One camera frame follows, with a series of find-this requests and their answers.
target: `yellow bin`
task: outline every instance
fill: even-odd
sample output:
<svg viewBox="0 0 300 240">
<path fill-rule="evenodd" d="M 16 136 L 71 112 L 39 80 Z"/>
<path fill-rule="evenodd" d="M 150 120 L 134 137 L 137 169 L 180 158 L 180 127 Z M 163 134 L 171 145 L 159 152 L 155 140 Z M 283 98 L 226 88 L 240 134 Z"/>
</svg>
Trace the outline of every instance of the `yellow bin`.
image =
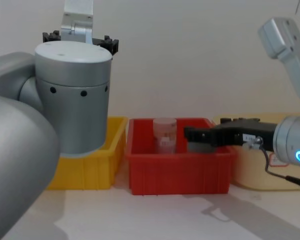
<svg viewBox="0 0 300 240">
<path fill-rule="evenodd" d="M 48 190 L 102 190 L 115 182 L 126 146 L 126 117 L 109 117 L 102 148 L 82 158 L 61 157 Z"/>
</svg>

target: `clear plastic cup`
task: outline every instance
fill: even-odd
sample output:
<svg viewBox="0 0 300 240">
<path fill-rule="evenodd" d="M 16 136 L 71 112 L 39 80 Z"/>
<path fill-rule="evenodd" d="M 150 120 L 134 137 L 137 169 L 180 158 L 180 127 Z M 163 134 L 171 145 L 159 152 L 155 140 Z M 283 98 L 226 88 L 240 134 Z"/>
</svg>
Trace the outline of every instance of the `clear plastic cup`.
<svg viewBox="0 0 300 240">
<path fill-rule="evenodd" d="M 177 120 L 175 118 L 162 117 L 154 119 L 153 135 L 156 153 L 173 154 L 176 152 Z"/>
</svg>

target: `red plastic bin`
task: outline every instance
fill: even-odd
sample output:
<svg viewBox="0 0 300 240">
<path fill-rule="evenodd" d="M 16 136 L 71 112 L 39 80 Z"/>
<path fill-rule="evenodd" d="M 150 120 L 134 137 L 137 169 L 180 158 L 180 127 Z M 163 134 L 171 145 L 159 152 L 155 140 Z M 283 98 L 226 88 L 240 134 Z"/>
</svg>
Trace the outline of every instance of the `red plastic bin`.
<svg viewBox="0 0 300 240">
<path fill-rule="evenodd" d="M 188 153 L 184 127 L 211 128 L 205 118 L 177 118 L 175 154 L 156 154 L 153 119 L 129 121 L 125 157 L 133 195 L 226 194 L 236 152 L 220 147 L 214 153 Z"/>
</svg>

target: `white table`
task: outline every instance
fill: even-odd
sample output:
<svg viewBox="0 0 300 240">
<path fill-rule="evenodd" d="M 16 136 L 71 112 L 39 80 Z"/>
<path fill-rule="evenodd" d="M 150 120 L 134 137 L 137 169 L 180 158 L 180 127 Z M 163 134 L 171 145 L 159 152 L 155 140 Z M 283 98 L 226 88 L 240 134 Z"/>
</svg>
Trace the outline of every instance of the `white table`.
<svg viewBox="0 0 300 240">
<path fill-rule="evenodd" d="M 46 191 L 4 240 L 300 240 L 300 191 L 133 196 L 127 166 L 103 191 Z"/>
</svg>

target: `black cable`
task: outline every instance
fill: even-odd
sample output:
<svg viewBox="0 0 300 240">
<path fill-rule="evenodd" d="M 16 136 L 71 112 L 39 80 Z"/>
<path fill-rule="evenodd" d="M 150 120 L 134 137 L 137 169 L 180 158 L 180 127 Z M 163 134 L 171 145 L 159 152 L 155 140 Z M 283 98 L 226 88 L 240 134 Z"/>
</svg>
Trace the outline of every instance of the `black cable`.
<svg viewBox="0 0 300 240">
<path fill-rule="evenodd" d="M 297 4 L 297 6 L 296 6 L 294 15 L 297 15 L 298 10 L 299 10 L 299 6 L 300 6 L 300 0 L 298 1 L 298 4 Z"/>
<path fill-rule="evenodd" d="M 280 175 L 280 174 L 277 174 L 277 173 L 274 173 L 272 171 L 269 171 L 269 165 L 270 165 L 270 160 L 269 160 L 269 156 L 268 156 L 268 153 L 267 151 L 264 149 L 264 147 L 262 146 L 262 144 L 260 145 L 259 149 L 263 152 L 263 155 L 265 157 L 265 167 L 264 167 L 264 170 L 272 175 L 272 176 L 275 176 L 275 177 L 278 177 L 278 178 L 281 178 L 281 179 L 285 179 L 287 180 L 288 182 L 290 183 L 293 183 L 293 184 L 296 184 L 298 186 L 300 186 L 300 178 L 297 178 L 297 177 L 294 177 L 294 176 L 283 176 L 283 175 Z"/>
<path fill-rule="evenodd" d="M 268 174 L 270 174 L 270 175 L 272 175 L 272 176 L 275 176 L 275 177 L 278 177 L 278 178 L 282 178 L 282 179 L 286 179 L 286 177 L 283 176 L 283 175 L 280 175 L 280 174 L 274 173 L 274 172 L 272 172 L 272 171 L 269 171 L 268 168 L 269 168 L 269 165 L 270 165 L 270 160 L 269 160 L 268 153 L 267 153 L 267 151 L 263 148 L 262 145 L 260 146 L 260 150 L 263 152 L 263 155 L 264 155 L 264 157 L 265 157 L 265 167 L 264 167 L 264 170 L 265 170 Z"/>
</svg>

